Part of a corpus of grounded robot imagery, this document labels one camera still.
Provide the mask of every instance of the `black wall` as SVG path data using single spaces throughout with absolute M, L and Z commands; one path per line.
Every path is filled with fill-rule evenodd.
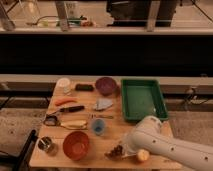
M 0 73 L 213 76 L 213 36 L 1 34 Z

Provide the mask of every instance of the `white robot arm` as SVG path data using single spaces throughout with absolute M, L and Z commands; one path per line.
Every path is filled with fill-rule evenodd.
M 121 141 L 125 155 L 135 155 L 140 149 L 158 154 L 200 171 L 212 171 L 213 147 L 170 138 L 160 134 L 162 123 L 147 116 L 125 134 Z

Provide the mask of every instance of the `wooden table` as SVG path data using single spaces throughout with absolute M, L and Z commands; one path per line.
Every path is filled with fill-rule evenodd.
M 124 121 L 122 117 L 121 109 L 121 96 L 120 93 L 111 95 L 110 98 L 113 101 L 113 106 L 105 111 L 94 111 L 93 105 L 98 98 L 103 97 L 97 90 L 93 92 L 75 91 L 76 83 L 72 83 L 72 90 L 69 96 L 76 97 L 77 103 L 68 103 L 63 107 L 72 105 L 85 105 L 85 110 L 75 113 L 66 113 L 60 115 L 60 120 L 67 121 L 72 119 L 87 119 L 90 121 L 90 114 L 104 114 L 113 115 L 114 119 L 105 119 L 106 131 L 102 136 L 94 135 L 90 129 L 83 130 L 90 138 L 90 149 L 87 156 L 80 161 L 72 161 L 63 152 L 62 144 L 64 138 L 73 130 L 68 130 L 62 127 L 52 127 L 42 125 L 39 138 L 43 136 L 49 136 L 53 142 L 58 145 L 58 152 L 55 156 L 49 156 L 45 152 L 41 151 L 37 147 L 37 143 L 33 150 L 30 166 L 31 167 L 69 167 L 69 168 L 110 168 L 110 169 L 181 169 L 181 165 L 177 162 L 171 161 L 167 158 L 158 155 L 151 155 L 148 161 L 139 163 L 135 157 L 124 158 L 119 161 L 110 160 L 104 156 L 105 152 L 109 152 L 114 146 L 116 146 L 123 134 L 130 131 L 134 124 L 130 124 Z M 54 105 L 56 99 L 62 98 L 62 90 L 55 87 L 53 96 L 50 101 L 47 113 L 52 113 L 58 109 Z M 164 122 L 162 127 L 162 133 L 167 136 L 172 136 L 172 131 L 169 122 Z

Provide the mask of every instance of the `orange bowl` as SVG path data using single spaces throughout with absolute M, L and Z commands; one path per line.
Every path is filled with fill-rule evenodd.
M 89 150 L 89 137 L 82 131 L 70 133 L 63 142 L 64 154 L 72 160 L 80 160 Z

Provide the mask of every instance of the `small round container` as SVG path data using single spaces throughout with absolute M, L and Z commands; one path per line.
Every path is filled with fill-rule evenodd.
M 60 78 L 58 81 L 57 81 L 57 86 L 62 89 L 63 93 L 64 94 L 67 94 L 70 92 L 71 90 L 71 82 L 68 78 Z
M 89 150 L 89 137 L 82 131 L 70 133 L 63 142 L 64 154 L 77 161 L 86 156 Z
M 95 135 L 102 135 L 105 131 L 106 124 L 103 119 L 93 119 L 91 122 L 91 129 Z
M 38 148 L 46 153 L 51 153 L 55 148 L 55 144 L 50 137 L 42 137 L 38 142 Z
M 114 93 L 118 86 L 114 79 L 110 77 L 101 77 L 95 83 L 96 89 L 104 96 Z

